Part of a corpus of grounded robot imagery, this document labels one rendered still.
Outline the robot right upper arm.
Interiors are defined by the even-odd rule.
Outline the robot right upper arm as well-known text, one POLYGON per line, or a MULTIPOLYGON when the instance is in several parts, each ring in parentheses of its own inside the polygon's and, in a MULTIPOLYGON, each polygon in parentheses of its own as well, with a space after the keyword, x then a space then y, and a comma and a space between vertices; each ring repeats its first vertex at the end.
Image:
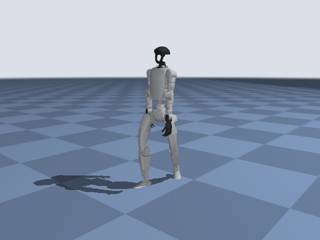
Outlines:
POLYGON ((151 91, 150 91, 150 75, 151 75, 151 69, 148 69, 147 72, 147 85, 148 88, 145 90, 145 94, 148 96, 151 96, 151 91))

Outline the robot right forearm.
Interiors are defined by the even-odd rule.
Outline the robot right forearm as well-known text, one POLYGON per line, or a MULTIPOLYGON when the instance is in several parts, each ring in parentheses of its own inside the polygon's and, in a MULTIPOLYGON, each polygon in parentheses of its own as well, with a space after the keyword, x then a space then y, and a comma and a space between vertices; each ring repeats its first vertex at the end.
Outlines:
POLYGON ((152 112, 152 97, 149 95, 145 95, 146 97, 146 109, 147 109, 147 113, 151 113, 152 112))

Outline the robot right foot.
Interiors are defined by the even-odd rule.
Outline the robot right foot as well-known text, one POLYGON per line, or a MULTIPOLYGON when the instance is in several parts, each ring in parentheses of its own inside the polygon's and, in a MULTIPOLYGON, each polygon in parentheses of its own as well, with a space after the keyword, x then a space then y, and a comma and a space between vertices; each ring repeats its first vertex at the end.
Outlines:
MULTIPOLYGON (((146 181, 146 180, 145 180, 146 181)), ((148 183, 144 183, 144 181, 141 181, 140 183, 136 184, 133 186, 134 189, 138 189, 138 188, 142 188, 148 185, 151 185, 152 182, 150 180, 148 180, 148 183)))

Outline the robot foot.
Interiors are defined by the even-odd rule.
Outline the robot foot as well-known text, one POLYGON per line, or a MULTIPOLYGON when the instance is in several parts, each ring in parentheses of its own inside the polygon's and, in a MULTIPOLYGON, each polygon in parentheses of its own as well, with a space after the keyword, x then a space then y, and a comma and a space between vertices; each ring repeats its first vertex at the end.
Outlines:
POLYGON ((180 173, 180 170, 179 170, 179 165, 178 165, 178 169, 177 168, 174 168, 174 165, 173 165, 173 178, 174 179, 181 179, 181 173, 180 173))
MULTIPOLYGON (((146 181, 146 180, 145 180, 146 181)), ((144 181, 141 181, 140 183, 136 184, 133 186, 134 189, 138 189, 138 188, 142 188, 148 185, 151 185, 152 182, 150 180, 148 180, 148 183, 144 183, 144 181)))

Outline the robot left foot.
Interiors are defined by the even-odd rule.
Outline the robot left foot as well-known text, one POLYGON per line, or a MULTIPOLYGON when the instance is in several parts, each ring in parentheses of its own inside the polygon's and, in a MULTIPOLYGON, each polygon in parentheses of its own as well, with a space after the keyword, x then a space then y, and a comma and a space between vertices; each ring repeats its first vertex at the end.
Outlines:
POLYGON ((180 173, 180 170, 179 170, 179 165, 178 165, 178 169, 177 168, 174 168, 174 165, 173 165, 173 178, 174 179, 181 179, 181 173, 180 173))

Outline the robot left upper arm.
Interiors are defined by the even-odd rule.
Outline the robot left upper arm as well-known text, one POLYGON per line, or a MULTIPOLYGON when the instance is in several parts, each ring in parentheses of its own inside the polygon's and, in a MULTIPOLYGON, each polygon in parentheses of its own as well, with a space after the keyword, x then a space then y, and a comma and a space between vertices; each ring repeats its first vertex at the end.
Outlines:
POLYGON ((174 93, 175 89, 175 82, 177 78, 177 73, 173 70, 166 70, 166 77, 167 77, 167 92, 165 92, 164 97, 165 99, 171 100, 171 94, 174 93))

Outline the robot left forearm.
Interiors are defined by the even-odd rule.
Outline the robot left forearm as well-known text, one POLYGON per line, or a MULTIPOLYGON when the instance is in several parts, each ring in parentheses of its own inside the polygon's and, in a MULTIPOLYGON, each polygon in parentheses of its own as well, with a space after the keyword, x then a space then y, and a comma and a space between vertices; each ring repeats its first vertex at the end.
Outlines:
POLYGON ((174 93, 171 93, 171 100, 166 100, 166 107, 165 107, 165 118, 166 115, 169 116, 169 120, 173 118, 173 104, 174 104, 174 93))

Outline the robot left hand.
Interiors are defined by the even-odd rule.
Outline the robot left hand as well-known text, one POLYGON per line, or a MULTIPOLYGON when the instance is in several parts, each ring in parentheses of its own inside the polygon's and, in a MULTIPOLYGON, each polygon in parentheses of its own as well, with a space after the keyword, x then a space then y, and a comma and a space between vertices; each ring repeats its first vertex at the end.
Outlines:
POLYGON ((166 137, 166 136, 168 136, 168 135, 170 135, 172 133, 172 123, 171 123, 172 119, 169 120, 169 115, 168 114, 165 116, 165 121, 166 121, 165 127, 161 131, 161 132, 163 132, 166 129, 165 130, 165 134, 162 135, 164 137, 166 137))

